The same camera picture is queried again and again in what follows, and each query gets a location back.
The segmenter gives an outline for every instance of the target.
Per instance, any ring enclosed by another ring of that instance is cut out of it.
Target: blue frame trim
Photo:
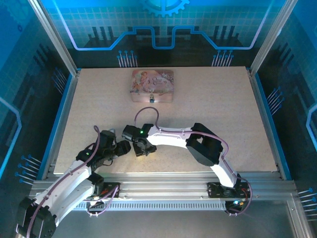
[[[310,136],[311,139],[312,139],[312,142],[313,142],[313,144],[314,144],[314,147],[315,147],[315,149],[316,149],[316,151],[317,151],[317,141],[316,141],[316,138],[315,138],[315,136],[314,136],[313,130],[312,130],[311,126],[310,126],[311,119],[312,119],[312,114],[313,114],[313,112],[316,111],[316,110],[317,110],[317,104],[314,104],[314,105],[312,105],[312,106],[309,108],[309,110],[308,110],[308,115],[307,115],[307,120],[306,120],[306,128],[307,128],[307,130],[308,130],[309,136]]]
[[[52,131],[51,131],[51,134],[50,134],[50,137],[49,137],[49,141],[48,141],[48,144],[46,146],[45,153],[44,153],[44,156],[43,156],[43,159],[42,159],[42,162],[41,162],[39,173],[38,173],[38,176],[36,178],[37,180],[41,180],[42,176],[44,174],[46,163],[48,162],[49,154],[50,154],[50,151],[51,151],[51,148],[52,148],[52,143],[53,143],[54,138],[55,138],[55,133],[56,133],[59,121],[60,121],[61,112],[63,111],[64,105],[65,105],[66,96],[68,94],[68,90],[69,90],[72,78],[73,78],[72,75],[69,74],[69,77],[68,77],[68,80],[67,80],[67,84],[65,86],[65,90],[64,90],[63,96],[61,98],[61,101],[60,101],[60,104],[59,104],[59,108],[58,108],[58,111],[57,111],[57,114],[56,114],[56,118],[55,118],[55,121],[54,121],[54,124],[53,124],[53,128],[52,128]]]
[[[3,175],[3,172],[4,172],[4,169],[5,169],[7,163],[9,161],[9,159],[10,159],[11,153],[12,153],[13,148],[15,146],[16,140],[18,139],[18,136],[19,136],[20,131],[22,129],[22,122],[21,122],[21,116],[20,116],[20,113],[19,113],[18,109],[16,109],[14,106],[12,106],[10,103],[8,103],[2,97],[0,97],[0,102],[3,103],[7,108],[9,108],[10,111],[12,111],[15,114],[16,120],[18,122],[18,128],[17,128],[17,130],[16,130],[16,132],[14,134],[14,137],[13,137],[13,139],[11,141],[9,149],[8,149],[6,155],[5,155],[5,158],[4,158],[3,163],[1,165],[1,168],[0,168],[0,179],[1,179],[1,177]]]
[[[284,170],[284,173],[285,173],[285,176],[286,176],[286,180],[292,180],[291,173],[289,172],[289,168],[288,168],[288,165],[287,165],[287,162],[286,162],[286,158],[285,158],[285,155],[284,155],[284,152],[283,152],[283,149],[282,149],[282,145],[281,145],[281,142],[279,141],[279,138],[278,138],[278,135],[277,135],[277,131],[276,131],[276,128],[275,128],[275,124],[274,124],[274,121],[273,121],[273,117],[272,117],[272,115],[270,113],[270,110],[269,110],[269,107],[268,107],[268,104],[267,104],[267,101],[266,101],[265,93],[264,93],[264,90],[262,88],[262,84],[260,82],[260,78],[259,78],[258,73],[256,73],[255,79],[256,79],[258,87],[259,87],[259,91],[260,91],[260,94],[261,94],[261,99],[262,99],[263,104],[264,104],[264,108],[265,108],[265,112],[267,114],[269,125],[271,127],[272,132],[273,132],[273,139],[275,141],[275,144],[276,144],[276,147],[277,147],[277,150],[278,150],[278,153],[279,153],[279,157],[280,157],[280,160],[281,160],[281,166],[282,166],[281,169]]]

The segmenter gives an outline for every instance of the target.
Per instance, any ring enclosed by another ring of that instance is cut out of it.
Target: wire
[[[30,238],[30,234],[31,234],[31,229],[32,226],[34,224],[36,215],[38,214],[40,208],[42,207],[42,205],[45,203],[46,200],[48,200],[48,198],[50,197],[50,195],[52,194],[52,192],[57,188],[57,186],[63,182],[68,176],[72,176],[77,170],[79,170],[80,168],[82,168],[83,166],[87,165],[89,163],[89,161],[92,160],[92,158],[95,156],[97,149],[99,147],[99,143],[100,143],[100,131],[99,128],[95,125],[94,126],[94,130],[98,133],[98,137],[97,137],[97,144],[96,144],[96,148],[93,151],[93,153],[91,154],[91,156],[89,157],[88,160],[86,160],[84,163],[82,163],[81,165],[77,166],[76,168],[74,168],[72,171],[70,171],[69,173],[67,173],[65,176],[61,177],[59,180],[56,181],[56,183],[53,185],[53,187],[48,191],[48,193],[46,194],[46,196],[42,199],[42,201],[39,203],[38,207],[35,209],[33,216],[31,217],[29,226],[28,226],[28,230],[26,233],[26,238]]]
[[[90,216],[98,216],[98,215],[101,215],[102,213],[104,213],[104,212],[108,209],[108,207],[110,206],[110,204],[112,203],[112,201],[113,201],[113,199],[114,199],[114,196],[115,196],[115,194],[116,194],[117,191],[118,191],[118,188],[119,188],[119,186],[116,186],[113,190],[111,190],[109,193],[107,193],[107,194],[106,194],[105,196],[103,196],[101,199],[97,200],[97,201],[100,201],[100,200],[102,200],[102,199],[105,199],[105,198],[107,198],[110,194],[113,193],[113,195],[112,195],[111,199],[109,200],[108,204],[105,205],[105,208],[104,208],[102,211],[100,211],[100,212],[98,212],[98,213],[96,213],[96,214],[93,214],[91,211],[89,211],[89,208],[90,208],[90,207],[88,207],[87,210],[86,210],[86,212],[87,212]]]
[[[110,164],[109,165],[105,165],[103,164],[103,166],[111,166],[113,164],[113,160],[111,160]]]
[[[158,125],[158,121],[159,121],[159,111],[154,108],[154,107],[144,107],[142,108],[141,110],[139,110],[135,117],[134,117],[134,126],[136,126],[136,123],[137,123],[137,117],[138,115],[140,114],[140,112],[142,112],[143,110],[145,109],[153,109],[154,111],[156,111],[157,113],[157,118],[155,120],[155,126],[158,130],[160,130],[160,132],[165,132],[167,134],[198,134],[198,135],[202,135],[202,136],[207,136],[207,137],[210,137],[210,138],[213,138],[213,139],[216,139],[218,141],[220,141],[221,143],[223,143],[226,147],[226,150],[223,152],[223,154],[221,155],[221,159],[223,161],[223,163],[225,164],[225,166],[227,167],[227,169],[230,171],[230,173],[232,174],[232,176],[234,176],[236,179],[239,179],[239,180],[243,180],[247,183],[248,187],[249,187],[249,190],[250,190],[250,200],[247,204],[247,206],[242,210],[242,211],[239,211],[239,212],[236,212],[235,215],[238,216],[240,214],[243,214],[250,206],[251,204],[251,201],[252,201],[252,197],[253,197],[253,193],[252,193],[252,188],[251,188],[251,185],[250,183],[245,179],[245,178],[241,178],[241,177],[238,177],[236,176],[236,174],[233,172],[233,170],[231,169],[231,167],[228,165],[227,161],[225,160],[225,156],[227,155],[228,151],[229,151],[229,145],[226,141],[224,141],[223,139],[221,139],[220,137],[218,136],[215,136],[215,135],[211,135],[211,134],[208,134],[208,133],[204,133],[204,132],[200,132],[200,131],[171,131],[171,130],[163,130],[161,128],[159,128],[159,125]]]
[[[192,131],[192,130],[189,130],[189,131],[171,131],[171,130],[163,130],[163,129],[161,129],[161,128],[159,127],[159,125],[158,125],[158,121],[159,121],[159,111],[158,111],[156,108],[154,108],[154,107],[144,107],[144,108],[142,108],[141,110],[139,110],[139,111],[136,113],[135,117],[134,117],[134,126],[136,126],[138,115],[140,114],[140,112],[142,112],[142,111],[145,110],[145,109],[153,109],[154,111],[156,111],[156,113],[157,113],[157,118],[156,118],[156,120],[155,120],[155,127],[156,127],[158,130],[160,130],[160,131],[162,131],[162,132],[165,132],[165,133],[167,133],[167,134],[197,134],[197,135],[203,135],[203,136],[211,137],[211,138],[213,138],[213,139],[216,139],[216,140],[222,142],[222,143],[226,146],[226,150],[224,151],[223,156],[226,156],[226,154],[228,153],[228,151],[229,151],[229,145],[228,145],[228,143],[227,143],[226,141],[224,141],[223,139],[221,139],[220,137],[216,136],[216,135],[211,135],[211,134],[208,134],[208,133],[204,133],[204,132],[200,132],[200,131]]]

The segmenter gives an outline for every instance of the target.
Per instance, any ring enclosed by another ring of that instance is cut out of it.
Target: enclosure
[[[80,203],[54,237],[315,237],[316,12],[308,0],[2,1],[1,237],[16,236],[20,201],[96,140],[94,125],[122,140],[146,106],[161,126],[200,122],[228,142],[253,186],[247,215],[212,209],[224,202],[208,196],[216,175],[164,145],[101,167],[119,198],[97,219]],[[136,68],[173,70],[173,102],[132,102]]]

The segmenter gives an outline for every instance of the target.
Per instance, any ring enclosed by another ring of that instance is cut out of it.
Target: gear icon
[[[189,0],[140,0],[140,3],[143,10],[148,10],[149,14],[165,17],[172,16],[173,13],[178,14],[178,10],[185,9],[184,5],[189,3]]]
[[[7,11],[18,24],[27,19],[30,12],[28,0],[1,0],[0,3],[6,6]]]

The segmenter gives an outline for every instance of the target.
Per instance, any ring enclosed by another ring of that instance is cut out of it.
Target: mounting plate
[[[120,183],[118,182],[104,182],[102,189],[98,191],[99,196],[105,195],[109,191],[113,190],[114,187],[119,186],[117,192],[115,193],[115,198],[119,197],[119,191],[120,191]]]
[[[209,198],[245,198],[246,191],[248,198],[250,197],[249,187],[246,182],[236,184],[235,188],[222,186],[219,182],[208,182],[207,192]]]

